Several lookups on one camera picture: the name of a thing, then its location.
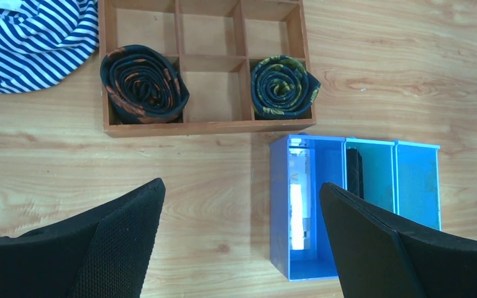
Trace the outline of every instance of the blue plastic bin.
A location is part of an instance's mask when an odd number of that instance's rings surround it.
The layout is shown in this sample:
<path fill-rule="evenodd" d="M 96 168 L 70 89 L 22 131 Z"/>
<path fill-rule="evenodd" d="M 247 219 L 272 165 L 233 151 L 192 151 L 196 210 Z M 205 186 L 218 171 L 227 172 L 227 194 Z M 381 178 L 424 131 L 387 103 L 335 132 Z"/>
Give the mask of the blue plastic bin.
<path fill-rule="evenodd" d="M 270 258 L 290 281 L 338 277 L 318 197 L 326 182 L 347 188 L 349 148 L 362 158 L 366 201 L 440 229 L 438 146 L 288 135 L 270 144 Z"/>

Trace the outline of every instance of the clear plastic object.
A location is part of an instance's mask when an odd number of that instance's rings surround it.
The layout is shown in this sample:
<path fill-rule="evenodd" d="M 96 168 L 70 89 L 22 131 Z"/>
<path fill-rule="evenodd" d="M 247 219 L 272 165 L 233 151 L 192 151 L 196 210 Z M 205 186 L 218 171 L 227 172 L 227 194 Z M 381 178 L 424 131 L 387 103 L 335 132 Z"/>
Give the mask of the clear plastic object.
<path fill-rule="evenodd" d="M 289 148 L 290 245 L 307 250 L 311 240 L 310 149 L 300 138 L 290 139 Z"/>

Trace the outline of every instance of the blue and white striped fabric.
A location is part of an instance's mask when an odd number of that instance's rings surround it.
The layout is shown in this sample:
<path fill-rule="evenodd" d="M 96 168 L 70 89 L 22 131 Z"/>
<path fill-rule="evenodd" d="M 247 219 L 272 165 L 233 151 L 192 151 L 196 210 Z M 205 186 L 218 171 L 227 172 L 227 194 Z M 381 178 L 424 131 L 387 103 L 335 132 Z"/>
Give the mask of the blue and white striped fabric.
<path fill-rule="evenodd" d="M 0 93 L 58 84 L 98 47 L 97 0 L 23 0 L 0 9 Z"/>

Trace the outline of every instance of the wooden compartment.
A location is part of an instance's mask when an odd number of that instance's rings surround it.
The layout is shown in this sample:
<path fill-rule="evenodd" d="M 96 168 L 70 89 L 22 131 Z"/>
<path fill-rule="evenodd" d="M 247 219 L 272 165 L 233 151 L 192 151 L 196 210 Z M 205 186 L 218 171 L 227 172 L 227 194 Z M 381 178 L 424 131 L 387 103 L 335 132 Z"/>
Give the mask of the wooden compartment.
<path fill-rule="evenodd" d="M 302 0 L 99 0 L 100 55 L 146 45 L 180 71 L 190 97 L 175 123 L 120 122 L 102 89 L 104 131 L 112 137 L 302 130 L 301 119 L 256 120 L 251 70 L 291 55 L 310 69 Z"/>

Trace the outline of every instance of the wooden table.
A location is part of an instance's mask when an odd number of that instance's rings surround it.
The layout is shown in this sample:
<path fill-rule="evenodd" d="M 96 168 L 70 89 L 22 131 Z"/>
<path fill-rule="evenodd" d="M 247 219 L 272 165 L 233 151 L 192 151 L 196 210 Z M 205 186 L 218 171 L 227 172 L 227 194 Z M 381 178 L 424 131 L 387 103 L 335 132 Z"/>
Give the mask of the wooden table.
<path fill-rule="evenodd" d="M 306 1 L 323 88 L 308 133 L 441 144 L 446 232 L 477 239 L 477 1 Z M 142 297 L 340 297 L 269 254 L 268 143 L 283 133 L 113 139 L 99 59 L 59 86 L 0 96 L 0 236 L 155 178 L 167 186 Z"/>

